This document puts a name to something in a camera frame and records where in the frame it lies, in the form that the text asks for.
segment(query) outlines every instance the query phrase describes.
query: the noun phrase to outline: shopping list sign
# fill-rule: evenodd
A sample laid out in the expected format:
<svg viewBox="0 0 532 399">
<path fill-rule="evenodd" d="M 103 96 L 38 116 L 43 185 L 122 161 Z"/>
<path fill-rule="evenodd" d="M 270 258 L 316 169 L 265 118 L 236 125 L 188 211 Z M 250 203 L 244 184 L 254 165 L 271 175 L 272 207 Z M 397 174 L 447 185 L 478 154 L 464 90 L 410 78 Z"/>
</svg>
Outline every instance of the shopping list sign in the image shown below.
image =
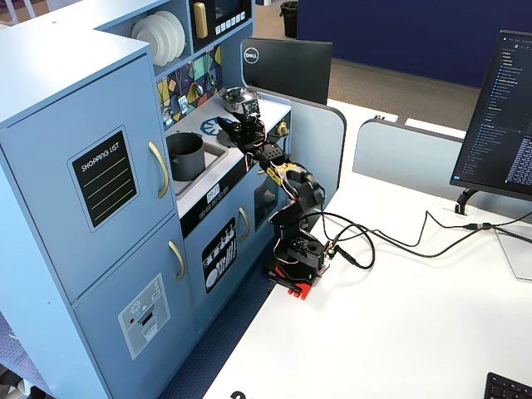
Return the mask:
<svg viewBox="0 0 532 399">
<path fill-rule="evenodd" d="M 137 193 L 122 131 L 74 160 L 72 168 L 93 227 Z"/>
</svg>

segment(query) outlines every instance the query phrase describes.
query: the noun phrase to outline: stack of plates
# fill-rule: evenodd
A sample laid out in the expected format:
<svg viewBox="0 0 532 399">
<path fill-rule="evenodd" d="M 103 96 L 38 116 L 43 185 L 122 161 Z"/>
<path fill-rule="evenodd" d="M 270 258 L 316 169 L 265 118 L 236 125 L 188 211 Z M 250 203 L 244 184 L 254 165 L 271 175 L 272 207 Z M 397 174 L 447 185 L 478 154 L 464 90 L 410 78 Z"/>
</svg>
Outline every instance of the stack of plates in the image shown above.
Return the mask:
<svg viewBox="0 0 532 399">
<path fill-rule="evenodd" d="M 153 63 L 163 67 L 183 52 L 185 30 L 171 12 L 158 11 L 133 26 L 131 37 L 151 44 Z"/>
</svg>

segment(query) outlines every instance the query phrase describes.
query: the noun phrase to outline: blue carpet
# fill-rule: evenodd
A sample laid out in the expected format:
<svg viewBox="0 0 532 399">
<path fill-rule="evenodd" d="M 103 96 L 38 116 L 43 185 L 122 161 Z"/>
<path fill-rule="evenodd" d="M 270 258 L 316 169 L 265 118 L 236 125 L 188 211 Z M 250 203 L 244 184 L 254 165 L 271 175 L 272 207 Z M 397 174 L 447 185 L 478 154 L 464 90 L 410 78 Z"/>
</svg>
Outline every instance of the blue carpet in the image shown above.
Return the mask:
<svg viewBox="0 0 532 399">
<path fill-rule="evenodd" d="M 244 278 L 209 330 L 198 342 L 160 399 L 201 399 L 268 297 L 263 265 L 272 258 L 269 245 Z"/>
<path fill-rule="evenodd" d="M 33 385 L 41 388 L 44 392 L 52 394 L 22 344 L 10 335 L 12 335 L 12 329 L 0 313 L 0 359 L 2 359 L 2 365 L 18 376 L 31 381 Z"/>
</svg>

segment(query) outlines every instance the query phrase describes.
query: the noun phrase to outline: keyboard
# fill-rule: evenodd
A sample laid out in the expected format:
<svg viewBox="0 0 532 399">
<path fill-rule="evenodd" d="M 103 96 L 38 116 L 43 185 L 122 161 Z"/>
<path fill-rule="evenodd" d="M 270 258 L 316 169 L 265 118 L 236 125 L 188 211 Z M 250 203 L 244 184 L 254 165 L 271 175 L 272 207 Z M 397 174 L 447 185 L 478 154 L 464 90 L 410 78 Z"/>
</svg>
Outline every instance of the keyboard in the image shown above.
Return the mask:
<svg viewBox="0 0 532 399">
<path fill-rule="evenodd" d="M 485 399 L 530 399 L 532 388 L 490 372 L 485 384 Z"/>
</svg>

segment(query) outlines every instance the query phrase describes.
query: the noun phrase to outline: dell logo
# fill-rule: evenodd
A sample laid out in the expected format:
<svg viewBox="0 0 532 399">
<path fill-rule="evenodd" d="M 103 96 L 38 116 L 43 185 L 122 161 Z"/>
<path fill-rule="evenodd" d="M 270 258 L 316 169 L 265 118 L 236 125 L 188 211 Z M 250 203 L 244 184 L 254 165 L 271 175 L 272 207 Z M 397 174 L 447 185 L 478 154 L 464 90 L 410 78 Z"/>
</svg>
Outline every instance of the dell logo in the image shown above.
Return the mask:
<svg viewBox="0 0 532 399">
<path fill-rule="evenodd" d="M 254 64 L 257 62 L 259 60 L 259 52 L 257 49 L 254 47 L 247 48 L 244 52 L 244 60 L 246 60 L 248 64 Z"/>
</svg>

